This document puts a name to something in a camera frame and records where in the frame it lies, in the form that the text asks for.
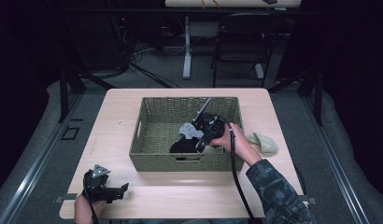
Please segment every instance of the basket handle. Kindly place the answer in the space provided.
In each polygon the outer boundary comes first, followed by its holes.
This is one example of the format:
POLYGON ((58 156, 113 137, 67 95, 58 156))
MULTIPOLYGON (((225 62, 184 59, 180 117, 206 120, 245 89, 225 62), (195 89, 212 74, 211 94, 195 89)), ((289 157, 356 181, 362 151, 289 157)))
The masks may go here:
POLYGON ((136 124, 136 138, 140 139, 142 120, 139 120, 136 124))
POLYGON ((185 156, 185 157, 176 157, 177 162, 200 162, 201 157, 185 156))

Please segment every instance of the light wood tabletop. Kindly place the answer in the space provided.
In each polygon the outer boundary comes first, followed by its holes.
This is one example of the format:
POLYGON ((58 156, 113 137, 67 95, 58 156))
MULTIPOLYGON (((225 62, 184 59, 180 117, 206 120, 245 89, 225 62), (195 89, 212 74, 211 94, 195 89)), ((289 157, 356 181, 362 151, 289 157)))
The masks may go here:
POLYGON ((165 0, 167 7, 299 7, 301 0, 277 0, 267 4, 263 0, 165 0))
MULTIPOLYGON (((303 194, 270 96, 265 89, 113 89, 107 92, 68 193, 82 192, 83 176, 100 164, 111 171, 106 186, 129 183, 122 200, 107 204, 101 218, 239 218, 248 213, 231 172, 137 172, 129 156, 143 97, 237 97, 246 135, 271 137, 278 153, 267 158, 303 194)), ((255 217, 264 217, 244 164, 238 178, 255 217)), ((74 216, 74 200, 60 216, 74 216)))

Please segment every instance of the crumpled white towel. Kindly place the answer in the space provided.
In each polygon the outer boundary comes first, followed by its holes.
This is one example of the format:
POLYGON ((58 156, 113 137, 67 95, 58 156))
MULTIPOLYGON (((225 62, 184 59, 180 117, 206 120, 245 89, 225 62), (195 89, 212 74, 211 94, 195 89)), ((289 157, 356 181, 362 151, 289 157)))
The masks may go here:
POLYGON ((270 137, 259 133, 253 133, 252 135, 248 136, 248 140, 251 144, 260 146, 260 153, 266 157, 274 156, 278 152, 277 144, 270 137))
POLYGON ((192 139, 193 137, 200 139, 204 135, 203 132, 197 131, 190 123, 184 123, 182 127, 179 128, 179 133, 184 134, 186 139, 192 139))

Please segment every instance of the wicker basket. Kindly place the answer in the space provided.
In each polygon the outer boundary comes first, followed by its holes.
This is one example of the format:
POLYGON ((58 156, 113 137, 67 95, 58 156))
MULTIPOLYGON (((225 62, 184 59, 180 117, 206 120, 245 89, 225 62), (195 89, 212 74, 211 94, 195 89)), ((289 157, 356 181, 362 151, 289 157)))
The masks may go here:
MULTIPOLYGON (((231 171, 229 152, 170 153, 170 147, 183 135, 179 128, 192 122, 208 97, 143 98, 135 127, 130 157, 137 171, 231 171)), ((210 97, 205 113, 218 114, 228 122, 242 127, 238 99, 210 97)), ((240 171, 244 162, 236 156, 235 167, 240 171)))

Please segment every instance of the black curtain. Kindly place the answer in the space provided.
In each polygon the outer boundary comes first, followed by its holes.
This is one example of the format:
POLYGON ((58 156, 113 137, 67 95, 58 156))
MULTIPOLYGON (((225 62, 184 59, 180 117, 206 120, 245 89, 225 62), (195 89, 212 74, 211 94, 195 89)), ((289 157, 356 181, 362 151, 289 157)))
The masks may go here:
POLYGON ((334 25, 341 27, 344 42, 323 71, 323 88, 333 97, 355 161, 383 194, 383 0, 304 0, 303 10, 339 12, 339 16, 297 20, 277 78, 313 66, 328 31, 334 25))
POLYGON ((0 1, 0 188, 42 118, 64 58, 57 29, 33 8, 0 1))

